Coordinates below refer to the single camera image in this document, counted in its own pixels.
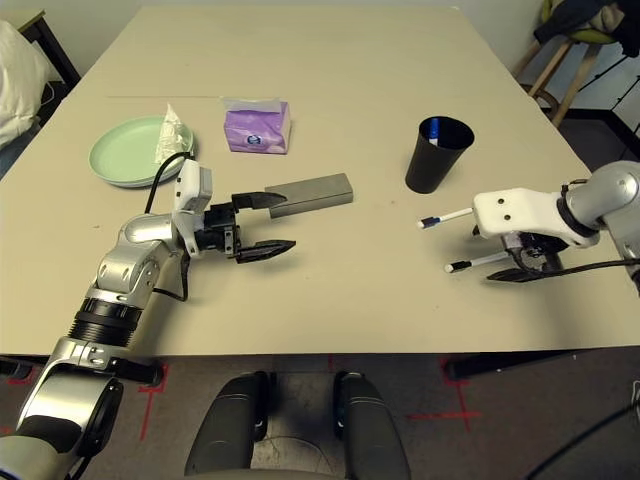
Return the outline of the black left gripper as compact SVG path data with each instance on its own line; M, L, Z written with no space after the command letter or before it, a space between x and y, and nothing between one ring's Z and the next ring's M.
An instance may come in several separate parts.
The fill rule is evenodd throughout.
M200 250L216 250L227 257L235 257L238 264L264 261L292 249L295 241L265 240L250 247L241 247L236 214L241 209L270 209L287 201L274 192L246 192L231 196L231 202L215 204L203 214L203 227L196 231Z

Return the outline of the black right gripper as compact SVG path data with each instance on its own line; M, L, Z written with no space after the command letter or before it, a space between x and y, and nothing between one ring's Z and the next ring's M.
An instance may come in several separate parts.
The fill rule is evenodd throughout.
M476 225L472 236L479 236ZM527 283L552 278L563 269L559 254L569 245L562 239L538 233L509 232L501 236L505 251L519 268L511 268L495 272L487 279L506 283Z

